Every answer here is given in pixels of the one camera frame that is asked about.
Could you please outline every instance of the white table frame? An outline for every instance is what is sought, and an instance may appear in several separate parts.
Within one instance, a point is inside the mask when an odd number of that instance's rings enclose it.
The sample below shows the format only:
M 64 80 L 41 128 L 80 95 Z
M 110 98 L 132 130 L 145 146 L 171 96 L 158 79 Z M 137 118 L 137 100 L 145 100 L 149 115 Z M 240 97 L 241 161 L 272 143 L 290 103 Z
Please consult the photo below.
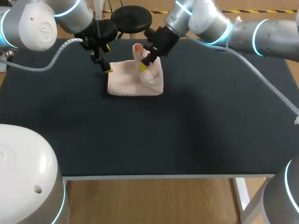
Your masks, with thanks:
M 263 214 L 265 224 L 270 224 L 263 210 L 263 190 L 272 174 L 260 175 L 116 175 L 116 176 L 65 176 L 64 181 L 88 180 L 138 180 L 138 179 L 197 179 L 197 178 L 233 178 L 240 210 L 241 224 L 252 223 L 259 214 Z M 252 200 L 249 198 L 246 177 L 267 177 Z

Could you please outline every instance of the black tabletop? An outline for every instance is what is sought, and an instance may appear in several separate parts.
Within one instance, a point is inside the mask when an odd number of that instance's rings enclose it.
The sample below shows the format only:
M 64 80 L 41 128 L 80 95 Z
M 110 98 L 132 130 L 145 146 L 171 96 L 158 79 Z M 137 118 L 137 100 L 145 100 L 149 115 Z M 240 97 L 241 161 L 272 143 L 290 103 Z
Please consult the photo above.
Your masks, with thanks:
M 115 40 L 105 58 L 133 59 L 135 42 Z M 20 49 L 14 62 L 44 67 L 62 43 Z M 246 57 L 299 106 L 284 60 Z M 163 95 L 111 97 L 105 73 L 74 43 L 47 72 L 9 69 L 0 123 L 41 134 L 64 176 L 272 174 L 298 153 L 295 114 L 235 56 L 180 40 L 162 66 Z

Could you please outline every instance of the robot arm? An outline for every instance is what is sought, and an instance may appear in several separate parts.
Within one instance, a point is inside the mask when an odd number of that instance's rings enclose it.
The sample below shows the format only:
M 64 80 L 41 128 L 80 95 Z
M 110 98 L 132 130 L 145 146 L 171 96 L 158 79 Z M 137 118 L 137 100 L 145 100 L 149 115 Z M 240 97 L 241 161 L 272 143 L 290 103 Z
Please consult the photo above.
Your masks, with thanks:
M 157 31 L 147 30 L 151 53 L 145 65 L 157 56 L 167 56 L 180 37 L 189 30 L 210 45 L 225 46 L 260 56 L 280 57 L 299 62 L 299 34 L 295 21 L 240 21 L 233 25 L 212 0 L 177 0 Z
M 85 0 L 20 0 L 13 7 L 0 7 L 0 49 L 28 48 L 45 51 L 57 38 L 58 23 L 67 33 L 83 39 L 81 45 L 91 51 L 91 59 L 109 72 L 110 63 L 101 55 L 109 51 L 107 43 L 117 36 L 117 29 L 100 36 L 99 21 Z M 104 29 L 114 26 L 101 21 Z
M 68 33 L 79 33 L 93 20 L 85 0 L 21 0 L 0 8 L 0 48 L 49 49 L 57 38 L 56 22 Z

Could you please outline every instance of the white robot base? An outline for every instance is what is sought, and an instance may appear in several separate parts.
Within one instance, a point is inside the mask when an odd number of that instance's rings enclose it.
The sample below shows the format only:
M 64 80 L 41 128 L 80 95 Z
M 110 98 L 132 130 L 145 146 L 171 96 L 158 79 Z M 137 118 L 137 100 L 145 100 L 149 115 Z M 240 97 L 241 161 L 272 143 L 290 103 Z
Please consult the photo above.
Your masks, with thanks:
M 29 129 L 0 125 L 0 223 L 68 224 L 69 215 L 49 143 Z

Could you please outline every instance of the pink towel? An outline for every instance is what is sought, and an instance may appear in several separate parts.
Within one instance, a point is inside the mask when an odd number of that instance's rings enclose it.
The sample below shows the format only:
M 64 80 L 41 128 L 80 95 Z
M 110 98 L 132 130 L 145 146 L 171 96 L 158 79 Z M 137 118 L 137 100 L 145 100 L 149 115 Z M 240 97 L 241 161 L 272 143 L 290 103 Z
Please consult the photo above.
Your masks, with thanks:
M 116 96 L 157 96 L 163 93 L 164 81 L 160 58 L 140 72 L 141 60 L 149 53 L 139 43 L 133 45 L 134 60 L 110 63 L 107 91 Z

